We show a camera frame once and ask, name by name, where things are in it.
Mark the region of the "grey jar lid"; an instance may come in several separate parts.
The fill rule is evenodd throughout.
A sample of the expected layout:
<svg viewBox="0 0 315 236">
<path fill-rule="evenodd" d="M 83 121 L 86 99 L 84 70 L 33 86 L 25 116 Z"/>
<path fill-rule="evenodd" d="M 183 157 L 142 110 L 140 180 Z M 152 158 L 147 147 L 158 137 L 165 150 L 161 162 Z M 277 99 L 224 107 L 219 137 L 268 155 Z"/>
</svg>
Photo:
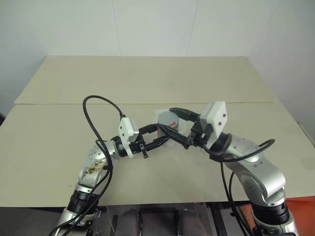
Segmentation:
<svg viewBox="0 0 315 236">
<path fill-rule="evenodd" d="M 171 111 L 161 112 L 158 115 L 157 122 L 158 124 L 167 125 L 177 130 L 179 128 L 179 117 Z"/>
</svg>

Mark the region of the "black metal frame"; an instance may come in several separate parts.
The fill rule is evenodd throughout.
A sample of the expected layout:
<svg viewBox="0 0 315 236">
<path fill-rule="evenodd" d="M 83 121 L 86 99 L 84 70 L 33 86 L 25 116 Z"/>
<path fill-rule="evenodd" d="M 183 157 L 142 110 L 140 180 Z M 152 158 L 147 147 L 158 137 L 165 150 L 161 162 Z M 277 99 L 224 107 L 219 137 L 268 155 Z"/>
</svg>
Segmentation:
<svg viewBox="0 0 315 236">
<path fill-rule="evenodd" d="M 244 236 L 228 202 L 209 202 L 207 208 L 216 236 Z"/>
</svg>

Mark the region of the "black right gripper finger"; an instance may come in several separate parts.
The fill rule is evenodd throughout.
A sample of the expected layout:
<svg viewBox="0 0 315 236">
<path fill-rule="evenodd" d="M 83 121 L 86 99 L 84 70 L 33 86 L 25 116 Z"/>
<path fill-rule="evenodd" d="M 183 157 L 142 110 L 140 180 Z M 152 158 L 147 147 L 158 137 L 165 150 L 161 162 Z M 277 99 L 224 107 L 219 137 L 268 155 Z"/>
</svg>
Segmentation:
<svg viewBox="0 0 315 236">
<path fill-rule="evenodd" d="M 176 129 L 164 124 L 158 124 L 157 127 L 162 131 L 162 133 L 165 134 L 166 137 L 181 144 L 185 149 L 188 149 L 190 146 L 192 146 L 189 138 L 179 133 Z"/>
<path fill-rule="evenodd" d="M 186 121 L 197 121 L 200 116 L 200 114 L 184 108 L 169 108 L 169 111 Z"/>
</svg>

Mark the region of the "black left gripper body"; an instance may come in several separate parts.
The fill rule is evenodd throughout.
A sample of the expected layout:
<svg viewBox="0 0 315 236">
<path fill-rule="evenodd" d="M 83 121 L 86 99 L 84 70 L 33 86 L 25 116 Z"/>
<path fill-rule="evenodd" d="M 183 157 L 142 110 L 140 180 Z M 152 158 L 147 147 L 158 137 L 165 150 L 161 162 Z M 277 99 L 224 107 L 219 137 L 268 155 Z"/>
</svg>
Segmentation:
<svg viewBox="0 0 315 236">
<path fill-rule="evenodd" d="M 143 155 L 147 155 L 145 144 L 143 136 L 139 135 L 136 140 L 129 145 L 132 154 L 142 153 Z"/>
</svg>

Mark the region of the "orange object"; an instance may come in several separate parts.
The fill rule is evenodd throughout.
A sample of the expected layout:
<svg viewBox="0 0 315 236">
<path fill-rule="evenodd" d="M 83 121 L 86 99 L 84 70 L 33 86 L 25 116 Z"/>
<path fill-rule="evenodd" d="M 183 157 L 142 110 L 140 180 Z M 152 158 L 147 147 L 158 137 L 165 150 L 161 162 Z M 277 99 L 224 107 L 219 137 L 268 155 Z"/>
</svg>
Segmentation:
<svg viewBox="0 0 315 236">
<path fill-rule="evenodd" d="M 315 196 L 289 198 L 288 208 L 294 215 L 300 236 L 315 236 Z"/>
</svg>

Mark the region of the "dark rounded shape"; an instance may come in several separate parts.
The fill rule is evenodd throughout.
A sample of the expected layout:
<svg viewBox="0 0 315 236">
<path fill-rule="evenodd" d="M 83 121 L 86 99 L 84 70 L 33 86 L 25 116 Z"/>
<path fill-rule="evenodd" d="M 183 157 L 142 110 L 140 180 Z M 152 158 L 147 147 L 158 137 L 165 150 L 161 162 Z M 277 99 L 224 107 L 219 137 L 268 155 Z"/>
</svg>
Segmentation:
<svg viewBox="0 0 315 236">
<path fill-rule="evenodd" d="M 119 218 L 114 236 L 140 236 L 140 220 L 136 209 L 125 211 Z"/>
<path fill-rule="evenodd" d="M 207 236 L 207 232 L 199 216 L 188 209 L 178 211 L 178 236 Z"/>
</svg>

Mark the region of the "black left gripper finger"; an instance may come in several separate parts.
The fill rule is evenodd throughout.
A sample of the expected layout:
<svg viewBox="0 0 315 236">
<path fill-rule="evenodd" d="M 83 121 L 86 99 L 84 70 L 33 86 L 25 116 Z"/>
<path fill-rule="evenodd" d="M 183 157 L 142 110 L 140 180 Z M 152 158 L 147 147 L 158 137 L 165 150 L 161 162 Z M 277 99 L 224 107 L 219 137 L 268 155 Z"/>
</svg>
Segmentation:
<svg viewBox="0 0 315 236">
<path fill-rule="evenodd" d="M 138 131 L 139 131 L 138 138 L 140 138 L 144 134 L 150 134 L 150 133 L 156 132 L 157 129 L 158 129 L 158 125 L 156 123 L 143 126 L 143 127 L 138 129 Z"/>
<path fill-rule="evenodd" d="M 161 136 L 154 139 L 151 143 L 145 144 L 145 150 L 150 151 L 156 149 L 166 143 L 169 140 L 169 136 Z"/>
</svg>

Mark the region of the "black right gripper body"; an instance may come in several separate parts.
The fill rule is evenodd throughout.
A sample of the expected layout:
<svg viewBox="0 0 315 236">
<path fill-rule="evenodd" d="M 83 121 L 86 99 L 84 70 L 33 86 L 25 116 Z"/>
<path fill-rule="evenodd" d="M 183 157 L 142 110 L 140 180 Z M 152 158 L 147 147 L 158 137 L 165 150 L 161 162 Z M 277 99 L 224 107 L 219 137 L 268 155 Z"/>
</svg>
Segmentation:
<svg viewBox="0 0 315 236">
<path fill-rule="evenodd" d="M 202 127 L 201 121 L 196 121 L 192 128 L 190 129 L 190 134 L 188 136 L 189 142 L 194 147 L 202 147 L 207 144 L 210 136 L 212 134 L 212 125 L 206 124 Z"/>
</svg>

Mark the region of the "clear plastic jar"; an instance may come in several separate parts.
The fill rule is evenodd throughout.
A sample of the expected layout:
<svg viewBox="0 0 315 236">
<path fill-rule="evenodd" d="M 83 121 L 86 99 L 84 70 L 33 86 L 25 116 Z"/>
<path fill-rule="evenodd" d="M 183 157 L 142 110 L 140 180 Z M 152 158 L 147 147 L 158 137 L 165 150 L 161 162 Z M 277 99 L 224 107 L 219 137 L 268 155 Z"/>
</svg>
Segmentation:
<svg viewBox="0 0 315 236">
<path fill-rule="evenodd" d="M 168 129 L 172 128 L 170 125 L 157 124 L 157 135 L 158 137 L 169 136 Z"/>
</svg>

